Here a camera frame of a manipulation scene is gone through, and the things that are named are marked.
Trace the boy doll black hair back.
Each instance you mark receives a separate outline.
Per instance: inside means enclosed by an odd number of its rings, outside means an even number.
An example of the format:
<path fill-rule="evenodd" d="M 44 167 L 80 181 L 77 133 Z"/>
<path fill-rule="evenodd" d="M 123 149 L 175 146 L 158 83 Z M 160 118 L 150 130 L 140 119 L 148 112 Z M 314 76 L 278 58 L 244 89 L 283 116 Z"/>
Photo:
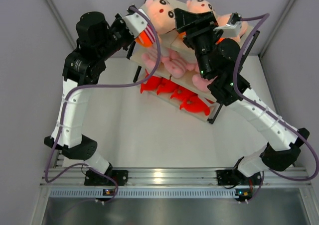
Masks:
<path fill-rule="evenodd" d="M 192 13 L 204 13 L 211 11 L 213 12 L 215 18 L 216 12 L 212 4 L 206 0 L 187 0 L 186 2 L 187 6 L 187 11 L 192 12 Z"/>

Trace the pink striped frog plush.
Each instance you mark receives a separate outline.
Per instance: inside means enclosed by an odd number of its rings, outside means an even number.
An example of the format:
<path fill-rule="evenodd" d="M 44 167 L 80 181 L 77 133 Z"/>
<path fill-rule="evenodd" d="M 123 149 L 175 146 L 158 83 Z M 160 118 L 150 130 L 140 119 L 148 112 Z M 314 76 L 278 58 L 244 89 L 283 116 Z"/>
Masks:
<path fill-rule="evenodd" d="M 146 51 L 141 55 L 141 59 L 145 66 L 152 70 L 156 65 L 156 61 L 158 60 L 158 50 L 153 47 L 147 48 Z"/>
<path fill-rule="evenodd" d="M 200 74 L 195 74 L 192 76 L 192 82 L 193 82 L 194 86 L 198 90 L 205 92 L 205 93 L 209 92 L 209 88 L 207 86 L 209 86 L 215 79 L 216 79 L 216 77 L 211 79 L 211 80 L 204 79 L 204 78 L 201 78 Z"/>
<path fill-rule="evenodd" d="M 162 63 L 171 76 L 177 79 L 183 77 L 187 71 L 195 69 L 195 64 L 189 63 L 174 50 L 169 51 L 168 57 L 162 58 Z"/>

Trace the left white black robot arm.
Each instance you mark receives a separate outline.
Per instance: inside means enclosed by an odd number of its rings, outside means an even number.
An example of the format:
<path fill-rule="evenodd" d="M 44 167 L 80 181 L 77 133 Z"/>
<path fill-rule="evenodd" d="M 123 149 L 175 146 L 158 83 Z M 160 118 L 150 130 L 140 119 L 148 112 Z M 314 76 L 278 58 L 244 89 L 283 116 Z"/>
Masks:
<path fill-rule="evenodd" d="M 120 49 L 127 49 L 146 25 L 133 11 L 126 16 L 117 14 L 112 24 L 101 12 L 85 13 L 76 24 L 77 47 L 65 59 L 59 116 L 44 144 L 60 149 L 69 159 L 84 161 L 96 171 L 95 178 L 102 185 L 112 181 L 112 165 L 97 151 L 97 142 L 82 133 L 91 87 L 106 69 L 105 61 Z"/>

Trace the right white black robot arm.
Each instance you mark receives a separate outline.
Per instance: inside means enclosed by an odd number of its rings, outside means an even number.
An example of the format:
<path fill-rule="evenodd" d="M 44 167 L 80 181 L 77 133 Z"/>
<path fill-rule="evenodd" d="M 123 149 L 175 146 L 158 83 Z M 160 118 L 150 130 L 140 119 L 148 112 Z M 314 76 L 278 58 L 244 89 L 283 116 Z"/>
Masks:
<path fill-rule="evenodd" d="M 233 13 L 226 25 L 220 26 L 212 12 L 192 13 L 176 8 L 174 13 L 176 30 L 184 34 L 184 44 L 194 50 L 200 76 L 210 81 L 211 94 L 218 103 L 245 118 L 267 140 L 264 148 L 236 162 L 229 171 L 229 179 L 243 184 L 265 170 L 275 173 L 286 170 L 297 160 L 309 131 L 286 123 L 240 75 L 247 44 L 239 46 L 233 37 L 239 34 L 245 19 Z"/>

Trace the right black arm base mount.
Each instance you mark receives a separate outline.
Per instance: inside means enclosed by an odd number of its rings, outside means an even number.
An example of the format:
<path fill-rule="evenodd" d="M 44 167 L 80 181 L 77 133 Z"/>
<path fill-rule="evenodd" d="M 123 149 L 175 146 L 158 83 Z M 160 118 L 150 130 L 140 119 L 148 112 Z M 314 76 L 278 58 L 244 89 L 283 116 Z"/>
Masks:
<path fill-rule="evenodd" d="M 219 186 L 249 186 L 260 185 L 262 180 L 261 173 L 255 173 L 246 177 L 237 169 L 222 169 L 216 171 L 217 183 Z"/>

